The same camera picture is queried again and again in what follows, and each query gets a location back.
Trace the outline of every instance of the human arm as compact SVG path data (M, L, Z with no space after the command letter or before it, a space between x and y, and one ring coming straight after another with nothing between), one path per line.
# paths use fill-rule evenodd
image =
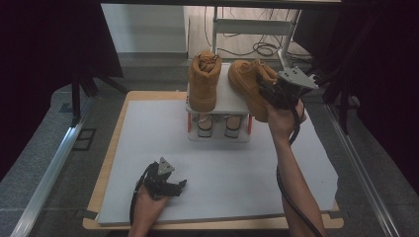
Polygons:
M149 228L160 216L168 201L169 197L163 197L160 200L152 199L147 188L141 186L136 196L133 223L128 237L147 236Z
M268 125L272 133L277 151L278 168L282 184L291 200L305 214L322 236L326 236L323 221L317 202L315 201L304 176L295 161L289 142L294 129L294 117L291 111L277 110L267 105ZM298 115L303 115L302 102L299 101L296 110ZM315 236L301 217L292 209L284 195L283 207L292 236Z

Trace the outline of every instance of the white surface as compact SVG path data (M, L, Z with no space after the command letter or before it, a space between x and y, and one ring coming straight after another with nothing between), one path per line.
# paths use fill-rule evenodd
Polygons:
M161 156L176 169L169 182L188 183L180 197L171 198L159 221L284 213L268 126L254 121L247 143L193 142L187 135L184 103L129 103L98 222L128 223L135 183ZM309 117L293 151L320 209L331 209L338 177Z

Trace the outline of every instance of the black cable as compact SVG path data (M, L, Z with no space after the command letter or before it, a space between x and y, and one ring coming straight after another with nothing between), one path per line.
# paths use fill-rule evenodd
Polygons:
M141 178L139 178L139 181L135 185L135 189L133 190L132 199L131 199L131 206L129 207L129 223L132 225L133 222L133 212L135 210L135 203L136 203L136 197L138 195L138 190L141 187L141 185L144 183L145 175L150 170L151 166L154 165L150 164L147 169L145 169L144 173L142 174Z
M288 52L288 54L295 55L295 56L311 56L311 54L300 54L300 53L293 53L293 52Z
M265 8L265 10L263 10L263 12L261 13L261 15L259 15L258 20L261 19L262 15L267 11L268 9Z
M233 19L235 19L235 16L233 14L233 10L232 7L230 7L230 14L233 17ZM224 18L224 7L221 8L221 17ZM237 37L240 36L241 34L231 34L229 36L227 36L225 33L222 34L225 38L232 38L232 37Z
M288 9L287 10L287 14L286 14L286 19L285 19L285 21L287 20L287 17L288 17L288 14L290 13L290 9Z
M338 75L338 73L340 72L341 66L338 66L334 71L332 71L331 73L327 74L324 77L321 77L319 80L315 81L315 84L317 84L318 86L323 86L324 84L330 82L330 80L335 77L336 75Z
M277 40L278 44L280 45L279 48L283 48L283 45L281 44L280 40L277 38L277 36L271 35L271 37L274 37L275 40Z
M210 44L209 37L207 36L207 7L206 7L206 10L204 11L204 32L206 33L207 43L209 44L209 46L212 46Z
M259 40L259 42L253 44L253 49L255 51L257 51L262 56L272 56L280 50L276 45L274 45L272 43L262 42L262 39ZM264 53L260 49L268 50L269 53Z
M228 50L226 50L224 48L220 48L220 47L218 47L217 49L220 50L220 51L225 51L225 52L231 53L231 54L236 55L236 56L246 56L246 55L249 55L249 54L251 54L255 51L255 50L253 50L253 51L246 52L246 53L236 53L236 52L228 51Z
M272 20L273 15L274 15L274 9L271 9L271 15L269 16L268 20Z
M293 113L294 122L295 122L293 135L290 138L290 144L293 144L293 142L296 139L296 136L299 134L300 124L301 124L302 117L304 115L304 111L302 111L302 115L301 115L301 118L300 118L298 116L298 112L296 111L295 106L291 102L291 99L286 99L286 101L289 105L289 108L290 108L291 112ZM281 193L283 194L284 198L286 199L286 201L290 205L290 207L295 211L296 214L298 214L298 216L304 221L304 223L308 226L308 228L310 228L310 230L313 232L313 234L315 236L322 237L320 231L314 226L314 224L308 219L308 217L298 208L298 206L296 206L296 204L293 202L293 200L288 195L286 189L284 188L283 182L281 180L280 168L278 166L277 166L277 182L278 182L278 186L281 190Z
M288 54L287 54L287 59L291 59L291 60L294 60L294 61L305 62L305 63L311 63L312 62L311 58L295 57L295 56L288 55Z
M278 9L277 14L275 15L275 20L278 20L278 14L280 14L281 9Z

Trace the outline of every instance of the wall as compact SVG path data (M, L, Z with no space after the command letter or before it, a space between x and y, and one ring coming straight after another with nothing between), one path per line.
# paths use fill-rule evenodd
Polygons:
M183 6L102 4L121 52L187 52Z

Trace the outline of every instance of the wire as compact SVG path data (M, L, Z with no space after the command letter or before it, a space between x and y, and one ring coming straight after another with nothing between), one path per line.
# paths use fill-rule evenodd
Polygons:
M230 7L229 12L230 12L231 16L233 17L233 19L236 19L234 14L232 13L232 8L231 7ZM273 17L274 17L274 12L275 12L275 9L265 9L259 15L258 20L262 17L263 14L266 14L266 19L267 20L272 20ZM277 19L279 12L280 12L280 10L277 11L275 19ZM221 14L222 14L221 16L224 17L224 8L223 7L222 7ZM290 9L287 10L285 21L287 20L289 14L290 14ZM208 33L207 33L207 7L205 7L205 13L204 13L204 31L205 31L206 40L207 40L208 45L212 46L211 43L210 43L209 37L208 37ZM232 35L223 34L223 35L226 38L232 38L232 37L240 36L241 34L232 34ZM273 56L273 55L277 54L278 51L281 48L283 48L282 42L283 42L284 36L281 36L281 40L279 40L277 36L270 35L271 38L274 38L278 42L278 45L274 45L273 43L265 42L266 37L267 37L266 35L262 35L261 38L259 39L259 41L255 42L253 44L253 46L252 46L253 50L248 51L248 52L244 52L244 53L232 52L232 51L229 51L227 49L220 48L220 47L218 47L217 50L224 51L224 52L230 53L232 55L236 55L236 56L246 56L246 55L250 55L254 52L257 52L259 55L264 56L264 57ZM291 59L291 60L294 60L294 61L311 63L311 58L305 58L305 57L309 57L309 56L311 56L311 55L310 54L298 54L298 53L287 52L287 59Z
M292 137L290 138L290 144L293 144L297 135L299 134L300 124L301 124L303 114L301 115L301 118L300 118L298 116L298 112L296 111L295 106L291 102L291 99L287 98L286 101L291 112L293 113L293 118L294 118L294 131L293 131ZM298 206L296 206L296 204L290 198L289 194L287 193L287 190L284 188L284 185L281 179L280 168L278 166L277 166L277 182L281 190L281 193L283 194L284 198L286 199L290 207L295 211L296 214L299 215L299 217L304 221L304 223L308 226L308 228L310 228L310 230L313 232L315 236L322 237L320 231L314 226L314 224L308 219L308 217L298 208Z
M132 225L133 223L133 212L135 210L135 203L136 203L136 197L138 195L138 190L141 187L142 183L144 183L144 178L145 175L148 173L148 171L150 170L150 168L154 165L150 164L144 171L144 173L142 174L142 176L139 178L139 181L136 183L135 185L135 189L133 190L133 194L132 194L132 199L131 199L131 205L129 207L129 223L130 225Z
M209 37L207 36L207 7L206 7L206 10L204 11L204 32L206 33L207 43L209 44L209 46L212 46L210 44Z

